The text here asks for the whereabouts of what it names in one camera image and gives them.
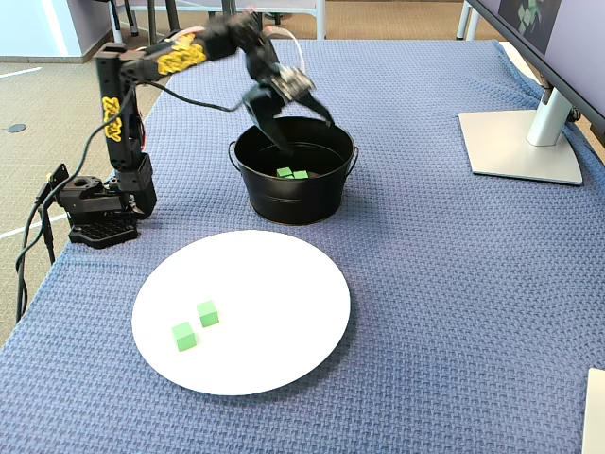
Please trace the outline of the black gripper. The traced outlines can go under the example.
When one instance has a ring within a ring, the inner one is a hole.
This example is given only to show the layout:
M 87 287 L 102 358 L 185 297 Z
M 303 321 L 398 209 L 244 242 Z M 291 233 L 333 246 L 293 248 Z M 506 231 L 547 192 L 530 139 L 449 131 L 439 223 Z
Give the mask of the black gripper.
M 294 151 L 288 144 L 279 128 L 276 116 L 285 106 L 284 95 L 272 81 L 279 75 L 279 58 L 272 42 L 259 42 L 254 48 L 245 51 L 246 68 L 256 82 L 243 95 L 243 103 L 254 125 L 284 154 L 293 155 Z M 330 112 L 310 93 L 302 97 L 302 105 L 320 115 L 328 127 L 334 125 Z

